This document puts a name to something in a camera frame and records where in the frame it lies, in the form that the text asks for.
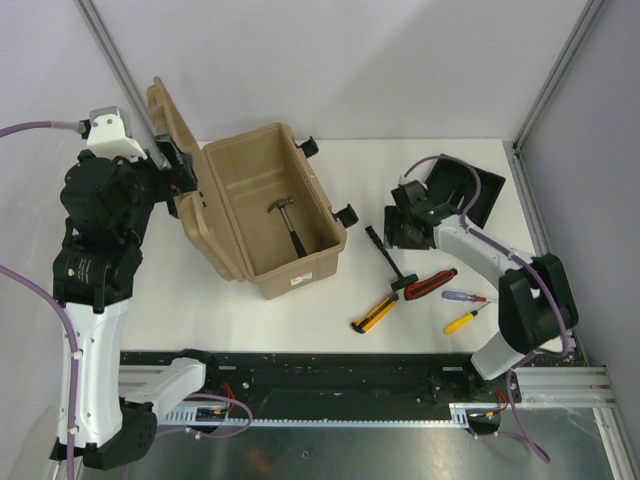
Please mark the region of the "black rubber mallet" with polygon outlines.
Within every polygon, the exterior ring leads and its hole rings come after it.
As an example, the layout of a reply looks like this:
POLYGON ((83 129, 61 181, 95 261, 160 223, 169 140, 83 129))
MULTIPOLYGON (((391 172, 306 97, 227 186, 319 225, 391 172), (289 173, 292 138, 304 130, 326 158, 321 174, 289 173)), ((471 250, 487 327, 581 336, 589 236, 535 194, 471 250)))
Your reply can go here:
POLYGON ((391 289, 393 291, 402 290, 408 288, 409 286, 415 284, 418 281, 418 276, 416 274, 404 275, 399 267, 396 265, 395 261, 391 258, 387 249, 384 247, 382 240, 374 230, 372 226, 367 226, 365 228, 365 232, 368 237, 375 245, 375 247, 380 251, 385 260, 388 262, 392 270, 396 275, 396 279, 391 282, 391 289))

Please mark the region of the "tan plastic tool box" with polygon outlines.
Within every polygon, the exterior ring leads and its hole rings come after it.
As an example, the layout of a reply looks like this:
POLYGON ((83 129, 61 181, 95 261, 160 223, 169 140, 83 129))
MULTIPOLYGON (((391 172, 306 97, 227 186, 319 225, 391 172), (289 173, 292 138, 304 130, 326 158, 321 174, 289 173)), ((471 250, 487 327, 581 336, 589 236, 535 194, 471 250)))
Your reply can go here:
POLYGON ((228 281, 249 281, 266 299, 334 275, 347 230, 358 216, 351 205, 334 210, 312 169, 315 139, 298 143, 292 129, 272 123, 199 145, 164 82, 155 77, 147 102, 154 127, 193 157, 196 191, 176 199, 186 237, 228 281), (299 258, 276 200, 286 208, 307 255, 299 258))

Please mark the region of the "steel claw hammer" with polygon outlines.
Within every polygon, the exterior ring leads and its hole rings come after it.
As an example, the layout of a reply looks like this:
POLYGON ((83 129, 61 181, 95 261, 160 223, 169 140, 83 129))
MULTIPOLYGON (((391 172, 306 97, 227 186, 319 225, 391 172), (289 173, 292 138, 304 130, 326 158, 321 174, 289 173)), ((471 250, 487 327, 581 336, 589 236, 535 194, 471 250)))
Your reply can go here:
POLYGON ((286 208, 293 204, 294 200, 292 197, 287 197, 287 198, 282 198, 279 200, 274 201, 267 209, 268 213, 271 213, 273 210, 278 210, 283 218, 283 221, 285 223, 285 226, 289 232, 289 236, 290 239, 292 241, 292 244, 294 246, 294 249, 296 251, 296 254, 298 255, 299 258, 303 258, 307 255, 307 251, 299 237, 299 235, 297 234, 295 228, 293 227, 293 224, 289 218, 289 215, 286 211, 286 208))

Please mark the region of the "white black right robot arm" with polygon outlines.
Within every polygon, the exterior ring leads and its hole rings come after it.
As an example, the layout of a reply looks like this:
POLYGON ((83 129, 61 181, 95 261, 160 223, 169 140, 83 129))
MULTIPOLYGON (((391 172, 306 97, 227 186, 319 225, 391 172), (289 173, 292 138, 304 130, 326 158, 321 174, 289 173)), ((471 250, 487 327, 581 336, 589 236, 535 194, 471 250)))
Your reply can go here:
POLYGON ((554 254, 527 254, 501 244, 474 224, 465 209, 436 204, 419 181, 391 191, 385 208, 385 241, 399 249, 445 252, 481 275, 496 290, 498 332, 471 356, 461 376, 463 393, 484 401, 497 389, 497 377, 559 338, 569 349, 568 331, 579 314, 564 265, 554 254))

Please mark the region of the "black tool box tray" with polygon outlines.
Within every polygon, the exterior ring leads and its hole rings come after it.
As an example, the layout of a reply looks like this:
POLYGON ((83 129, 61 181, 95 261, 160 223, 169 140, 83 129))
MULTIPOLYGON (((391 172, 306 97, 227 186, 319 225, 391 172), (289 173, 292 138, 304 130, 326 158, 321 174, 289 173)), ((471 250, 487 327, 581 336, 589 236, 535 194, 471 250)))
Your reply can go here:
MULTIPOLYGON (((496 173, 474 167, 480 181, 480 193, 468 212, 471 222, 484 228, 506 179, 496 173)), ((430 199, 436 203, 449 203, 462 211, 477 191, 476 179, 462 164, 441 156, 426 177, 425 185, 430 199)))

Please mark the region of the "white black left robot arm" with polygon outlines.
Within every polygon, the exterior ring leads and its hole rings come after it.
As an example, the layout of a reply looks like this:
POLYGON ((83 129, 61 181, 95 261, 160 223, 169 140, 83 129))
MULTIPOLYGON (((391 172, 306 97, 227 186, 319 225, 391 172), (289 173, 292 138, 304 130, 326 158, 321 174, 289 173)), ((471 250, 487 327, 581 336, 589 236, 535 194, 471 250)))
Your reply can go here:
POLYGON ((97 470, 143 458, 160 420, 189 395, 207 400, 221 387, 216 370, 178 357, 152 380, 119 393, 124 324, 151 213, 197 188, 192 157, 168 135, 155 143, 165 167, 147 151, 82 151, 60 193, 68 216, 52 267, 53 299, 71 322, 65 335, 72 364, 64 370, 69 383, 52 456, 71 454, 97 470))

